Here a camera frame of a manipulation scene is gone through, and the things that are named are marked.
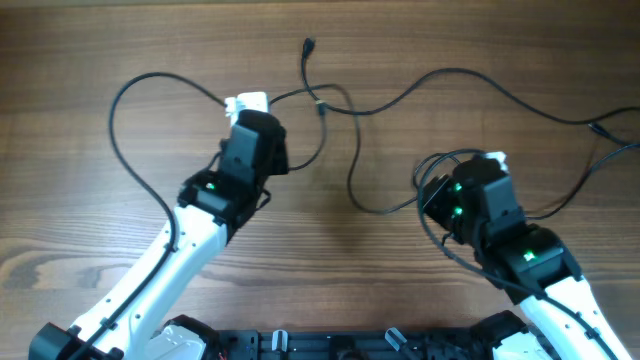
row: wooden surface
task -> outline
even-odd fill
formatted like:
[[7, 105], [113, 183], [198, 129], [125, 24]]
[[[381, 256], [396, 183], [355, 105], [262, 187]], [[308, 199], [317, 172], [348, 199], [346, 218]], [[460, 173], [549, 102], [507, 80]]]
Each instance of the wooden surface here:
[[[47, 321], [64, 327], [86, 311], [165, 221], [107, 141], [110, 101], [128, 79], [171, 71], [221, 97], [276, 96], [300, 87], [299, 51], [314, 35], [311, 82], [344, 85], [360, 109], [445, 66], [482, 71], [568, 118], [638, 105], [637, 4], [555, 3], [1, 11], [0, 359], [24, 358]], [[291, 162], [301, 163], [320, 138], [312, 101], [298, 96], [273, 113], [288, 130]], [[608, 125], [638, 139], [639, 120], [628, 114]], [[519, 201], [537, 208], [571, 188], [596, 142], [587, 128], [540, 119], [465, 76], [434, 79], [362, 122], [355, 187], [369, 206], [412, 196], [411, 169], [426, 155], [478, 147], [509, 155]], [[384, 329], [466, 326], [512, 309], [504, 293], [436, 251], [414, 207], [385, 217], [354, 209], [345, 191], [352, 122], [330, 114], [328, 123], [326, 151], [308, 169], [269, 180], [272, 203], [191, 282], [169, 316], [185, 313], [217, 329]], [[136, 85], [117, 118], [126, 156], [170, 203], [228, 132], [223, 109], [164, 79]], [[597, 156], [615, 148], [602, 140], [596, 146]], [[638, 153], [620, 156], [542, 223], [577, 257], [636, 356], [639, 165]]]

